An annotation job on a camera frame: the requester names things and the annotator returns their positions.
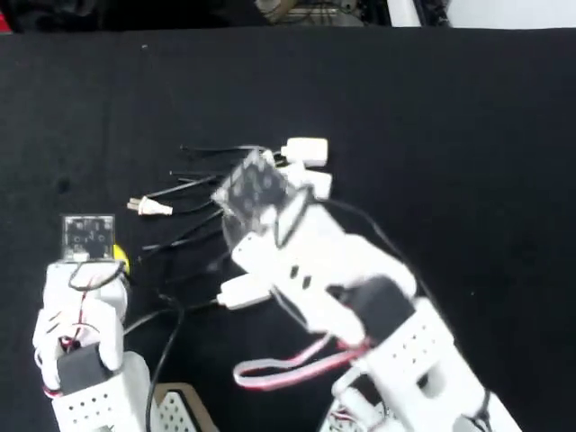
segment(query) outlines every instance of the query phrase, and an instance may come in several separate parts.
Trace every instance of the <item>connector plug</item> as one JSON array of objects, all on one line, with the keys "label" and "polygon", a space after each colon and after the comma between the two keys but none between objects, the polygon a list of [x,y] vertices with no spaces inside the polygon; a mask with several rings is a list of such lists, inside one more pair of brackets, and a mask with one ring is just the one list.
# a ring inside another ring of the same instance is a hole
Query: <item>connector plug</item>
[{"label": "connector plug", "polygon": [[324,167],[328,160],[328,140],[324,138],[290,138],[280,148],[290,163],[302,162],[306,167]]},{"label": "connector plug", "polygon": [[164,214],[170,216],[173,210],[169,205],[164,205],[158,201],[151,200],[147,196],[143,196],[140,200],[138,198],[130,198],[126,207],[129,210],[138,212],[138,215],[140,216],[152,214]]},{"label": "connector plug", "polygon": [[252,274],[243,274],[223,283],[216,298],[220,305],[233,311],[268,300],[270,288],[271,285],[262,283]]}]

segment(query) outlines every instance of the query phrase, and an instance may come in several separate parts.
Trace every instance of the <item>white plastic part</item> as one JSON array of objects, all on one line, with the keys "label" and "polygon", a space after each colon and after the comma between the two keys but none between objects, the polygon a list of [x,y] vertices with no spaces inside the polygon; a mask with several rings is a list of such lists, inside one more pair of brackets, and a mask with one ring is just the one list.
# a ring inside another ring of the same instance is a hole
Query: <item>white plastic part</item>
[{"label": "white plastic part", "polygon": [[[405,430],[451,432],[461,416],[474,417],[478,413],[484,388],[456,350],[452,334],[430,301],[417,299],[414,304],[416,312],[358,359],[354,368],[370,376]],[[423,376],[427,380],[419,385]],[[346,393],[349,384],[346,375],[334,384],[332,392],[337,399]],[[519,432],[494,395],[490,396],[489,411],[492,430]],[[385,423],[375,430],[392,430]],[[460,430],[473,430],[469,426],[463,424]]]},{"label": "white plastic part", "polygon": [[223,283],[216,296],[218,303],[230,310],[241,309],[270,298],[272,285],[252,274],[243,274]]},{"label": "white plastic part", "polygon": [[278,170],[296,187],[311,185],[316,198],[326,200],[330,197],[332,175],[306,169],[302,162],[283,166]]},{"label": "white plastic part", "polygon": [[152,200],[147,196],[143,196],[138,204],[138,215],[153,215],[164,214],[170,216],[172,214],[172,207],[169,205],[161,204],[158,201]]},{"label": "white plastic part", "polygon": [[[54,391],[60,383],[57,361],[64,354],[60,338],[74,338],[83,347],[100,342],[103,364],[111,371],[122,366],[122,319],[127,307],[124,282],[116,278],[98,290],[80,292],[68,286],[77,267],[77,263],[49,265],[43,293],[44,309],[40,310],[32,337],[34,357],[44,385]],[[116,268],[115,263],[86,264],[80,267],[75,281],[81,284],[85,279],[102,274],[106,277]]]},{"label": "white plastic part", "polygon": [[392,27],[420,27],[422,25],[414,1],[388,0],[388,13]]},{"label": "white plastic part", "polygon": [[[86,432],[112,428],[122,432],[145,432],[149,369],[144,359],[124,354],[119,373],[101,384],[56,398],[52,408],[60,432]],[[161,432],[156,403],[152,403],[150,425]]]},{"label": "white plastic part", "polygon": [[169,391],[166,394],[158,406],[158,415],[161,432],[197,432],[178,391]]},{"label": "white plastic part", "polygon": [[364,327],[326,292],[328,287],[354,286],[367,277],[386,275],[407,298],[416,294],[416,280],[403,263],[365,238],[347,235],[322,206],[304,213],[283,248],[276,247],[271,230],[262,236],[250,232],[234,248],[232,259],[287,297],[306,319],[308,331],[328,332],[352,347],[364,339]]},{"label": "white plastic part", "polygon": [[302,162],[306,167],[324,167],[328,160],[328,140],[324,138],[290,138],[280,154],[291,164]]},{"label": "white plastic part", "polygon": [[[110,275],[116,268],[116,263],[90,263],[80,267],[75,277],[75,283],[82,284],[84,280],[92,277]],[[48,266],[46,270],[46,283],[44,284],[43,300],[44,309],[67,311],[78,311],[82,296],[80,291],[76,291],[68,286],[70,276],[77,269],[77,263],[56,262]],[[97,299],[108,303],[116,309],[116,315],[123,320],[128,307],[128,294],[126,285],[122,278],[116,278],[102,288],[90,291],[86,294],[87,299]]]}]

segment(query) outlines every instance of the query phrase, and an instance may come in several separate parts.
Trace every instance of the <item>red and white wire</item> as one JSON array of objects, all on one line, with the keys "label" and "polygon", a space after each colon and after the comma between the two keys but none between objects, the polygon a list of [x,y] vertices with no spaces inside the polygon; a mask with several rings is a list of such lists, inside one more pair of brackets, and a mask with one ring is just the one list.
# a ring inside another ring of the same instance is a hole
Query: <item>red and white wire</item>
[{"label": "red and white wire", "polygon": [[[251,390],[276,390],[296,383],[301,383],[313,378],[314,376],[324,374],[330,369],[345,365],[351,360],[359,357],[365,351],[363,348],[351,349],[342,353],[329,355],[314,363],[302,366],[314,354],[318,353],[323,347],[325,347],[329,340],[330,336],[326,335],[289,360],[263,358],[260,360],[249,360],[239,363],[233,371],[234,381],[239,386]],[[247,373],[268,368],[293,370],[264,376],[244,376]]]}]

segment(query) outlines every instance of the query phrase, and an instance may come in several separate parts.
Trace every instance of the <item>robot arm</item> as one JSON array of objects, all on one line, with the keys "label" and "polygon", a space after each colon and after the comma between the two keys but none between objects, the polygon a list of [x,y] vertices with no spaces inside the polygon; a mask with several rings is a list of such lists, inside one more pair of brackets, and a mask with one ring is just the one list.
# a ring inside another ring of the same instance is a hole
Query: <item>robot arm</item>
[{"label": "robot arm", "polygon": [[[302,190],[270,181],[273,170],[252,155],[214,194],[247,227],[232,259],[272,286],[310,333],[332,335],[349,347],[369,346],[334,384],[347,412],[367,430],[519,432],[463,360],[430,300],[416,296],[409,269],[366,239],[346,234],[318,202],[307,205]],[[284,199],[267,185],[283,189]],[[278,241],[280,232],[289,233],[286,241]],[[363,401],[354,388],[361,375],[370,378],[393,417],[382,421]]]},{"label": "robot arm", "polygon": [[57,262],[48,266],[44,286],[44,305],[38,315],[32,344],[37,366],[42,373],[47,394],[61,391],[59,359],[72,345],[97,346],[98,361],[106,371],[122,366],[122,320],[127,307],[126,283],[119,275],[102,287],[80,291],[69,286],[89,286],[113,275],[121,261],[93,262],[80,266]]}]

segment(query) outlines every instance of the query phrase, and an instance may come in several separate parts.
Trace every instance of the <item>circuit board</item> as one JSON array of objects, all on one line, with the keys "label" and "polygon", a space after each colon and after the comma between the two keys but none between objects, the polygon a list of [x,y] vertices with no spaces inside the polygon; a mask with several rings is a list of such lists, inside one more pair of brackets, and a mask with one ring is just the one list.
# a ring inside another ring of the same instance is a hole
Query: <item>circuit board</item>
[{"label": "circuit board", "polygon": [[113,259],[113,215],[69,214],[62,217],[62,225],[63,260]]}]

